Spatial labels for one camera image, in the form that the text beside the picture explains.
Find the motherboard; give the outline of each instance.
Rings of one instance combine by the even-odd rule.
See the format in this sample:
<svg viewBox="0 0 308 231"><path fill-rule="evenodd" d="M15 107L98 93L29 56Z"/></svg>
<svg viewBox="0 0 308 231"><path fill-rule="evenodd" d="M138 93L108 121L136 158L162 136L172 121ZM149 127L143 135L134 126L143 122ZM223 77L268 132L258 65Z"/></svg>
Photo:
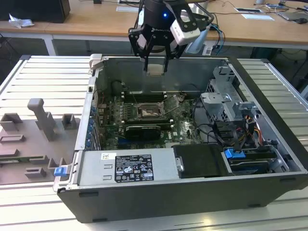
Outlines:
<svg viewBox="0 0 308 231"><path fill-rule="evenodd" d="M98 124L103 150L169 148L202 142L192 120L195 99L165 94L160 102L151 97L126 101L117 96L101 102Z"/></svg>

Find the power supply label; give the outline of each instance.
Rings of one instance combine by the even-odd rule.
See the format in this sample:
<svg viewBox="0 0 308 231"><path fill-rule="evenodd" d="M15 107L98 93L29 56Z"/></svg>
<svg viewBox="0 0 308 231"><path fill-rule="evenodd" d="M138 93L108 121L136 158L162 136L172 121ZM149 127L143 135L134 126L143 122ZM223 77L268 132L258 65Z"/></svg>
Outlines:
<svg viewBox="0 0 308 231"><path fill-rule="evenodd" d="M115 157L117 183L154 180L151 155L124 155Z"/></svg>

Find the blue latch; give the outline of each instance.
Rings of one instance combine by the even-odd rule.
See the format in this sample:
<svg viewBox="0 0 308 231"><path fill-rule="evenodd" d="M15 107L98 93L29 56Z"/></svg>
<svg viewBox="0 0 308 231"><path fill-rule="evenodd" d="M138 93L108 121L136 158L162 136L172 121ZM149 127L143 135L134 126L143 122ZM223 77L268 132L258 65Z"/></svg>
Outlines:
<svg viewBox="0 0 308 231"><path fill-rule="evenodd" d="M246 155L244 154L243 151L235 152L233 148L228 148L227 150L225 150L224 153L225 153L227 159L229 159L229 158L245 158L246 157Z"/></svg>
<svg viewBox="0 0 308 231"><path fill-rule="evenodd" d="M67 176L66 171L67 167L56 167L53 175L55 177L66 177Z"/></svg>

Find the mouse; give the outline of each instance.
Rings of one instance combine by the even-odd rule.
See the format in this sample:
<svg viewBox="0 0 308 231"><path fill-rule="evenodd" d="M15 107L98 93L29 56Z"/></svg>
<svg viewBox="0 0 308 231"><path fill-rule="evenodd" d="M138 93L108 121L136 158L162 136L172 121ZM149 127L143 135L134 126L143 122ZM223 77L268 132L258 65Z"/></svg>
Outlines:
<svg viewBox="0 0 308 231"><path fill-rule="evenodd" d="M308 23L308 20L306 18L299 18L299 19L294 20L294 22L298 24L305 24L305 23Z"/></svg>

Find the wooden desk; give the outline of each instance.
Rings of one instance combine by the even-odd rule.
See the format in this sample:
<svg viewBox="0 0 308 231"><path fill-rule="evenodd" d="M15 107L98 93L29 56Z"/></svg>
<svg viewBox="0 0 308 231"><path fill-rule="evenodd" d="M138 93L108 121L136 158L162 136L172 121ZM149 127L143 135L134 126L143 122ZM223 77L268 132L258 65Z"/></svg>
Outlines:
<svg viewBox="0 0 308 231"><path fill-rule="evenodd" d="M255 0L230 0L236 7L254 8ZM210 12L236 13L233 6L219 0L208 5ZM287 2L288 6L305 5ZM34 27L13 28L8 22L0 22L0 32L7 37L44 39L50 55L55 55L53 39L115 40L128 41L128 29L134 25L137 13L117 12L117 4L70 0L71 12L65 23L35 23ZM275 21L245 19L241 14L217 14L218 24L226 34L225 45L308 49L308 24L296 24L271 13ZM207 41L218 39L210 31Z"/></svg>

